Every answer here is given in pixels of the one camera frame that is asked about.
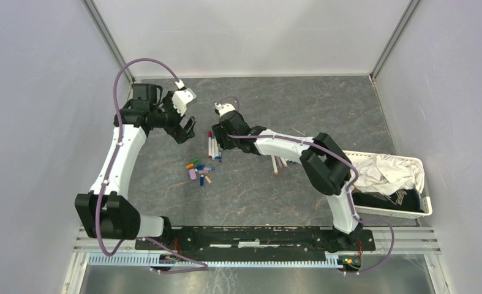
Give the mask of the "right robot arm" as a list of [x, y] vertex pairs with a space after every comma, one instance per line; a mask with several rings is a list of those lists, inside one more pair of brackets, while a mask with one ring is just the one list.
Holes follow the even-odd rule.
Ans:
[[359, 173], [328, 134], [295, 137], [262, 126], [251, 127], [230, 104], [216, 104], [215, 112], [219, 120], [212, 129], [222, 149], [237, 148], [301, 164], [311, 185], [328, 201], [336, 245], [350, 250], [359, 243], [363, 225], [352, 200]]

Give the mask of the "orange capped white marker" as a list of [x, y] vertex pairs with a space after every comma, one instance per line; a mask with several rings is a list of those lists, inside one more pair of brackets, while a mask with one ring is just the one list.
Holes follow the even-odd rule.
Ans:
[[278, 167], [277, 167], [277, 162], [275, 156], [271, 156], [271, 162], [272, 162], [272, 167], [273, 167], [273, 172], [275, 175], [279, 174]]

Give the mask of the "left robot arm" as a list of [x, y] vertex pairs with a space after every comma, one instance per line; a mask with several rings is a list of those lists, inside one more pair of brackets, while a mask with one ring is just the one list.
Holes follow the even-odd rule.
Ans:
[[145, 216], [129, 203], [130, 178], [138, 154], [153, 129], [163, 129], [178, 144], [194, 137], [195, 117], [181, 125], [188, 105], [196, 99], [193, 90], [182, 87], [163, 92], [159, 85], [136, 83], [132, 97], [114, 117], [113, 139], [96, 181], [75, 198], [75, 209], [90, 238], [125, 239], [150, 237], [158, 249], [173, 243], [168, 218]]

